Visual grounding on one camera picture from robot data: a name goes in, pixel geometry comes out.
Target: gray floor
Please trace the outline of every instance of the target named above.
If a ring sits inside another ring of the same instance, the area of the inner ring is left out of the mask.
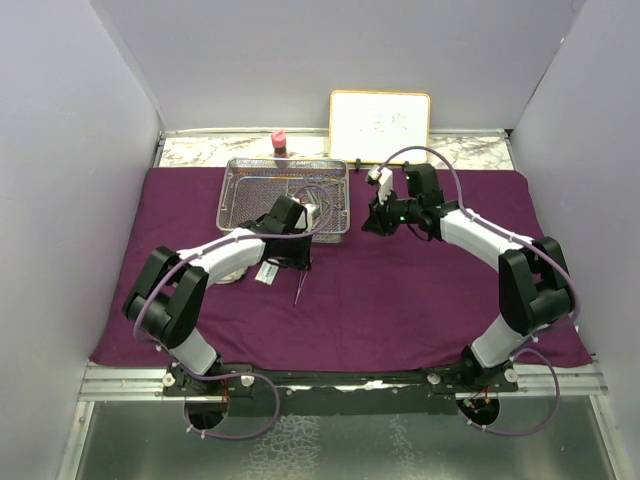
[[[508,398],[495,426],[533,426],[549,398]],[[459,417],[283,417],[244,442],[185,432],[182,405],[96,403],[81,479],[613,479],[588,397],[564,397],[556,422],[525,438],[473,430]],[[225,420],[248,431],[264,419]]]

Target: cable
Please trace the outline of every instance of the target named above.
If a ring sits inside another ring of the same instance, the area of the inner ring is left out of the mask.
[[[180,269],[182,267],[184,267],[187,263],[201,257],[202,255],[205,255],[209,252],[212,252],[213,250],[220,248],[220,247],[224,247],[225,245],[229,245],[231,243],[235,243],[235,242],[239,242],[242,240],[252,240],[252,239],[279,239],[279,240],[293,240],[296,238],[305,238],[305,237],[310,237],[312,235],[315,235],[316,233],[318,233],[320,230],[322,230],[326,224],[329,222],[329,220],[331,219],[331,215],[333,215],[333,201],[331,200],[331,194],[327,191],[327,189],[325,189],[324,187],[321,187],[320,185],[305,185],[301,188],[299,188],[298,190],[296,190],[296,192],[294,193],[294,196],[296,196],[298,193],[300,193],[302,190],[308,190],[310,188],[315,188],[320,190],[328,199],[329,201],[329,211],[328,214],[322,219],[322,221],[318,224],[318,226],[316,228],[314,228],[313,230],[309,231],[309,232],[304,232],[304,233],[292,233],[289,235],[282,235],[282,234],[267,234],[267,233],[261,233],[261,234],[251,234],[251,235],[239,235],[237,237],[226,237],[224,239],[222,239],[222,241],[218,242],[218,243],[214,243],[213,245],[209,245],[207,248],[202,249],[202,251],[198,254],[198,253],[194,253],[186,258],[183,258],[182,260],[180,260],[177,264],[175,264],[173,266],[173,268],[171,268],[164,277],[162,277],[162,279],[160,280],[160,282],[158,282],[158,285],[156,285],[156,287],[153,289],[153,291],[151,292],[151,294],[149,295],[149,297],[147,298],[147,300],[144,302],[144,305],[142,306],[142,309],[140,310],[140,313],[138,313],[138,316],[136,317],[136,321],[133,324],[133,337],[142,343],[157,343],[155,340],[151,340],[151,339],[147,339],[145,337],[141,336],[141,325],[142,325],[142,320],[144,319],[145,315],[147,314],[147,311],[149,310],[149,307],[151,306],[151,304],[153,303],[153,301],[156,299],[156,297],[158,296],[158,294],[160,293],[160,291],[162,290],[162,288],[167,285],[167,283],[169,282],[169,280],[178,272],[180,271]]]
[[[207,375],[198,375],[198,374],[193,373],[193,372],[191,372],[189,370],[186,370],[186,371],[190,376],[192,376],[196,380],[203,380],[203,381],[221,381],[221,380],[228,380],[230,378],[238,378],[238,377],[259,378],[260,380],[265,381],[267,383],[267,385],[269,385],[269,388],[271,388],[271,390],[273,390],[273,395],[274,395],[274,398],[275,398],[275,401],[276,401],[275,408],[273,409],[273,415],[271,416],[269,421],[266,423],[266,425],[264,425],[263,427],[259,428],[255,432],[243,433],[243,434],[239,434],[239,435],[228,435],[226,433],[216,433],[216,432],[212,431],[213,429],[200,430],[200,429],[194,427],[191,424],[191,420],[189,419],[189,409],[188,409],[187,404],[185,403],[185,405],[184,405],[184,418],[187,421],[187,424],[189,425],[189,428],[187,428],[187,432],[190,432],[191,430],[194,430],[197,433],[199,433],[202,436],[202,438],[207,436],[207,437],[212,437],[212,438],[219,438],[221,440],[248,440],[250,438],[259,437],[260,435],[265,433],[267,430],[269,430],[271,427],[273,427],[276,424],[276,422],[278,421],[278,416],[280,415],[280,395],[278,394],[278,388],[276,387],[276,385],[266,375],[262,375],[261,373],[255,373],[255,372],[242,372],[242,373],[227,373],[225,375],[209,375],[209,376],[207,376]]]
[[[518,244],[518,245],[520,245],[522,247],[525,247],[525,248],[531,250],[538,257],[540,257],[545,262],[547,262],[549,265],[551,265],[551,268],[553,268],[556,272],[558,272],[558,274],[567,282],[567,284],[569,285],[569,289],[571,290],[571,293],[573,294],[573,298],[574,298],[573,316],[569,317],[570,320],[568,322],[564,322],[565,324],[563,324],[562,320],[559,320],[559,321],[555,322],[554,325],[552,325],[550,327],[547,327],[544,330],[557,330],[559,328],[563,328],[565,326],[570,326],[570,325],[575,324],[575,322],[578,320],[578,317],[580,316],[580,311],[581,311],[581,308],[582,308],[582,302],[580,301],[580,297],[578,296],[576,285],[575,285],[573,279],[569,276],[569,274],[560,265],[558,265],[558,263],[555,260],[553,260],[551,257],[549,257],[546,253],[544,253],[542,250],[540,250],[536,246],[525,242],[524,240],[522,240],[518,236],[515,236],[515,235],[512,236],[512,235],[509,235],[509,234],[503,232],[502,230],[497,228],[492,223],[486,221],[482,217],[479,217],[479,216],[474,215],[471,212],[469,212],[466,209],[466,207],[464,206],[464,202],[462,200],[462,185],[460,184],[460,178],[458,178],[458,173],[456,172],[456,169],[453,167],[451,162],[449,160],[447,160],[444,155],[442,155],[437,150],[434,150],[433,148],[424,147],[422,145],[414,145],[414,146],[411,146],[411,147],[401,148],[396,153],[394,153],[389,158],[387,158],[381,165],[378,166],[378,172],[380,172],[384,167],[386,167],[389,164],[389,162],[391,160],[393,160],[395,157],[397,157],[398,155],[400,155],[400,154],[402,154],[404,152],[408,152],[409,150],[424,150],[426,152],[432,153],[436,157],[438,157],[440,160],[442,160],[442,162],[449,168],[449,170],[451,171],[451,174],[453,175],[453,180],[455,181],[456,190],[458,192],[458,205],[460,206],[460,210],[462,211],[462,213],[467,218],[470,218],[472,221],[482,225],[484,228],[486,228],[490,232],[495,233],[496,235],[498,235],[498,236],[500,236],[502,238],[506,238],[507,240],[510,240],[513,243],[516,243],[516,244]]]
[[[525,437],[527,435],[533,435],[534,433],[538,433],[539,431],[545,429],[556,418],[556,416],[558,415],[558,410],[560,408],[560,382],[558,381],[558,375],[556,374],[553,365],[551,365],[551,362],[547,359],[547,357],[542,355],[537,350],[533,350],[532,348],[523,348],[513,356],[513,360],[515,361],[523,353],[532,353],[540,360],[542,360],[547,367],[549,367],[549,371],[551,372],[551,376],[553,377],[553,384],[556,388],[553,410],[551,410],[549,416],[547,416],[547,418],[537,427],[530,428],[529,430],[523,430],[521,432],[508,432],[505,430],[497,430],[495,428],[487,427],[486,425],[479,425],[468,418],[464,413],[462,413],[460,409],[458,409],[458,413],[467,420],[467,425],[477,428],[478,430],[482,430],[483,432],[493,433],[494,435],[500,435],[503,437]]]

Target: pink bottle cap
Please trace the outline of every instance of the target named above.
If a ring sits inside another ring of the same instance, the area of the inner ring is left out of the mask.
[[[278,130],[271,134],[271,143],[273,148],[282,148],[287,146],[287,134],[284,130]]]

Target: wire mesh basket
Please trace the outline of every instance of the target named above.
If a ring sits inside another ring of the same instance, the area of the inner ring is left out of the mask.
[[[349,230],[349,171],[341,160],[232,158],[227,163],[216,224],[223,232],[268,213],[280,195],[292,195],[305,185],[319,185],[331,195],[333,213],[314,242],[339,243]],[[302,203],[320,207],[320,221],[329,200],[314,189],[298,195]]]

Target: yellow frame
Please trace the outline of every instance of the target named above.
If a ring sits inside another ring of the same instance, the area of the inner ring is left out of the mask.
[[[334,93],[366,93],[366,94],[384,94],[384,95],[413,95],[416,97],[427,97],[428,102],[427,104],[429,105],[428,107],[428,111],[427,111],[427,118],[429,119],[429,122],[427,123],[427,145],[429,145],[429,139],[430,139],[430,130],[431,130],[431,97],[429,96],[428,93],[426,92],[397,92],[397,91],[392,91],[392,90],[334,90],[333,92],[331,92],[331,95],[329,96],[329,158],[333,158],[333,154],[331,152],[331,145],[333,144],[333,94]],[[339,160],[344,160],[347,163],[353,163],[355,162],[355,158],[341,158]],[[365,160],[362,159],[362,163],[376,163],[374,160]]]

